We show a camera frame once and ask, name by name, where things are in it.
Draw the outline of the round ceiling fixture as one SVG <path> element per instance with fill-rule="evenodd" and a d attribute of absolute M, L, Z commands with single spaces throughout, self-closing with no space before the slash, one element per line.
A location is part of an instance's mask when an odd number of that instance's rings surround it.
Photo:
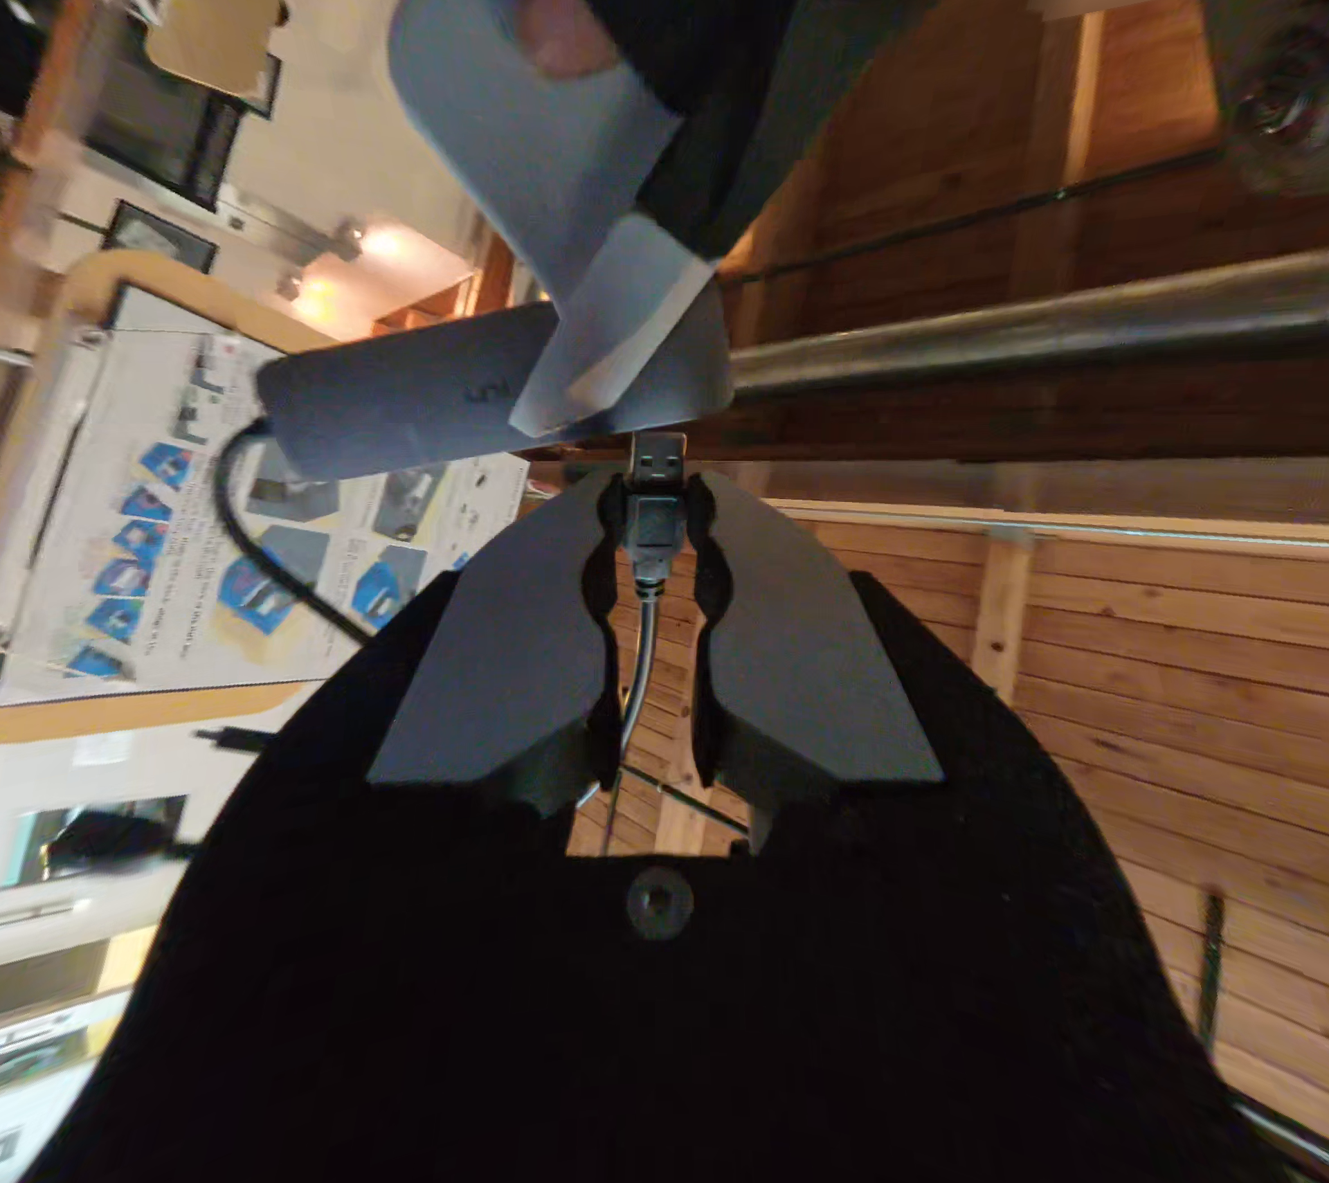
<path fill-rule="evenodd" d="M 1328 194 L 1328 39 L 1307 22 L 1276 33 L 1251 67 L 1231 150 L 1247 184 L 1271 195 Z"/>

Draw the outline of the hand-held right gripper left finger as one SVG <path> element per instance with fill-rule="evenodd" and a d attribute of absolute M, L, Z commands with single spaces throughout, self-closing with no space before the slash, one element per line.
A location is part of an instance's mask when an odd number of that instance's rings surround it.
<path fill-rule="evenodd" d="M 622 755 L 624 477 L 596 472 L 496 535 L 460 572 L 369 770 L 553 816 L 614 784 Z"/>

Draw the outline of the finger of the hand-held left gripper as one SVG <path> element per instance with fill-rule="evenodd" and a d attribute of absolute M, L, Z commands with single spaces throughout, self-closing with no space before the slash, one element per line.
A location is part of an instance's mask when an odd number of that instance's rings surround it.
<path fill-rule="evenodd" d="M 683 123 L 629 65 L 541 73 L 518 0 L 399 0 L 390 76 L 412 125 L 563 308 Z"/>
<path fill-rule="evenodd" d="M 557 316 L 507 420 L 529 439 L 614 409 L 718 269 L 642 211 L 624 215 L 588 255 L 529 265 Z"/>

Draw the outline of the silver ventilation duct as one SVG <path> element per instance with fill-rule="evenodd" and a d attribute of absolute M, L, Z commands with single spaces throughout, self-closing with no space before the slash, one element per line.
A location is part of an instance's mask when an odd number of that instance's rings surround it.
<path fill-rule="evenodd" d="M 1327 344 L 1325 248 L 1058 296 L 762 344 L 738 407 L 806 395 Z"/>

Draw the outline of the wooden board on clear stand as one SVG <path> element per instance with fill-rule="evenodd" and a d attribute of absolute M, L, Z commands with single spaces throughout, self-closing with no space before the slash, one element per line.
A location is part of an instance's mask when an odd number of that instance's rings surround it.
<path fill-rule="evenodd" d="M 145 55 L 158 71 L 232 100 L 257 96 L 284 0 L 156 0 Z"/>

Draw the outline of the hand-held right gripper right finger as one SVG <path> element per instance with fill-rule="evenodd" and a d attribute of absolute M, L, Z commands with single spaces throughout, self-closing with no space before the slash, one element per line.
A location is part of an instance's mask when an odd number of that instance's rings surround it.
<path fill-rule="evenodd" d="M 701 781 L 769 815 L 945 769 L 849 571 L 797 521 L 704 472 L 687 485 L 696 551 L 693 755 Z"/>

